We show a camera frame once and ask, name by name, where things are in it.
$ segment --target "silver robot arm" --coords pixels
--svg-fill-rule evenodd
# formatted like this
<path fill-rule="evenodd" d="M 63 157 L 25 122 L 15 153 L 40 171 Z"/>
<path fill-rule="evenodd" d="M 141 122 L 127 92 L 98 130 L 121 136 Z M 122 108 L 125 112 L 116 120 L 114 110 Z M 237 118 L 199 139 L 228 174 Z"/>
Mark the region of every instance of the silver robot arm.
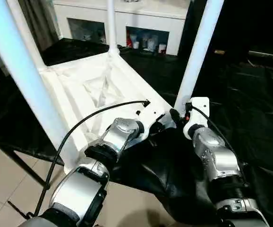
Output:
<path fill-rule="evenodd" d="M 209 99 L 194 97 L 191 105 L 209 116 Z M 208 177 L 208 196 L 224 225 L 235 227 L 268 227 L 268 223 L 249 186 L 243 179 L 237 157 L 224 140 L 208 128 L 207 119 L 191 109 L 183 132 L 192 140 L 195 153 L 202 160 Z"/>
<path fill-rule="evenodd" d="M 91 227 L 106 197 L 110 172 L 124 148 L 140 136 L 144 125 L 137 120 L 117 118 L 85 151 L 85 158 L 56 188 L 49 208 L 21 227 Z"/>

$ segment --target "white pole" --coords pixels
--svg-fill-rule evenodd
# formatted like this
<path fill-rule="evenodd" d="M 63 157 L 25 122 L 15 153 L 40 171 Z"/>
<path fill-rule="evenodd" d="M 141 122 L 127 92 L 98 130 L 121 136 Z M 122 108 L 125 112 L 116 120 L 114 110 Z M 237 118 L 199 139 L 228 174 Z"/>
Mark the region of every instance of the white pole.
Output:
<path fill-rule="evenodd" d="M 116 36 L 116 22 L 115 22 L 115 12 L 114 12 L 114 0 L 107 0 L 107 13 L 108 13 L 108 32 L 109 32 L 109 53 L 119 54 L 117 46 L 117 36 Z"/>
<path fill-rule="evenodd" d="M 24 17 L 24 14 L 22 12 L 22 9 L 19 5 L 18 0 L 7 0 L 7 2 L 9 4 L 9 8 L 12 15 L 14 16 L 18 30 L 21 33 L 24 43 L 28 51 L 30 52 L 36 67 L 38 69 L 46 68 L 46 65 L 44 64 L 42 60 L 42 57 L 39 53 L 38 47 L 36 46 L 33 35 L 28 27 L 28 24 L 26 22 L 26 19 Z"/>
<path fill-rule="evenodd" d="M 55 148 L 67 133 L 34 62 L 24 45 L 6 0 L 0 0 L 0 56 Z M 61 158 L 65 170 L 75 167 L 78 151 L 69 140 Z"/>
<path fill-rule="evenodd" d="M 192 47 L 174 108 L 185 114 L 185 103 L 191 98 L 198 74 L 209 47 L 215 25 L 220 15 L 224 0 L 208 0 Z"/>

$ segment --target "white metal frame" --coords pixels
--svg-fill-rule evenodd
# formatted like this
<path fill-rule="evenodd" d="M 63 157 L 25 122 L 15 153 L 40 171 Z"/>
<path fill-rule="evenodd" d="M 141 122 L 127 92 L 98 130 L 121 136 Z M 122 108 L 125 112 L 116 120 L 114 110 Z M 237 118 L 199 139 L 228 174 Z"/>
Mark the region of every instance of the white metal frame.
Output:
<path fill-rule="evenodd" d="M 207 1 L 175 103 L 175 108 L 181 114 L 184 112 L 183 103 L 191 97 L 222 4 L 223 0 Z M 110 49 L 107 54 L 112 58 L 113 64 L 120 67 L 123 73 L 129 75 L 128 80 L 131 83 L 141 86 L 142 91 L 151 102 L 163 106 L 166 111 L 169 110 L 171 106 L 119 56 L 114 15 L 114 2 L 108 0 Z M 57 148 L 68 130 L 40 75 L 42 72 L 51 72 L 50 67 L 46 67 L 42 61 L 17 0 L 0 0 L 0 56 L 46 134 Z M 72 63 L 64 63 L 64 65 L 74 65 L 83 61 L 85 60 L 81 59 Z M 166 122 L 171 121 L 169 114 L 166 114 L 164 119 Z M 79 150 L 70 139 L 61 152 L 66 172 L 75 166 L 78 156 Z"/>

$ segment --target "white plastic part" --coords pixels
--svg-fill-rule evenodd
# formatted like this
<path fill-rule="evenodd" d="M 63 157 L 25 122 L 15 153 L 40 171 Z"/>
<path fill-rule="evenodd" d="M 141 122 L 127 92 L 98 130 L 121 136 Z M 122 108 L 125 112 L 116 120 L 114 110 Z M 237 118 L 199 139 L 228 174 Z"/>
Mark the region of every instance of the white plastic part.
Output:
<path fill-rule="evenodd" d="M 224 0 L 208 0 L 199 25 L 174 108 L 183 116 L 209 47 Z"/>
<path fill-rule="evenodd" d="M 108 32 L 109 32 L 109 53 L 119 54 L 116 37 L 116 22 L 114 12 L 114 0 L 107 0 L 107 13 L 108 13 Z"/>
<path fill-rule="evenodd" d="M 19 5 L 18 0 L 7 0 L 7 2 L 10 8 L 10 11 L 15 19 L 18 30 L 24 40 L 24 44 L 26 45 L 29 53 L 31 54 L 34 64 L 36 65 L 38 69 L 46 68 L 46 65 L 44 64 L 42 57 L 39 53 L 39 50 L 36 46 L 36 43 L 34 41 L 32 33 L 28 28 L 26 19 L 24 17 L 24 14 L 22 12 L 22 9 Z"/>
<path fill-rule="evenodd" d="M 87 115 L 113 104 L 146 99 L 151 102 L 146 108 L 142 104 L 132 104 L 89 119 L 73 134 L 78 150 L 85 149 L 87 144 L 101 136 L 118 117 L 139 119 L 149 129 L 156 116 L 166 114 L 160 121 L 166 127 L 171 126 L 171 106 L 118 54 L 103 53 L 54 65 L 41 71 L 41 75 L 68 128 Z M 138 110 L 141 111 L 139 116 L 136 114 Z M 143 134 L 139 141 L 147 136 Z"/>
<path fill-rule="evenodd" d="M 190 99 L 190 103 L 192 106 L 197 107 L 201 111 L 204 112 L 207 116 L 210 114 L 210 108 L 209 108 L 209 98 L 207 97 L 193 97 Z M 205 127 L 208 127 L 207 119 L 202 116 L 197 110 L 192 109 L 190 112 L 190 118 L 188 123 L 185 125 L 183 132 L 187 139 L 192 140 L 192 138 L 189 136 L 188 131 L 191 126 L 198 124 L 203 125 Z"/>

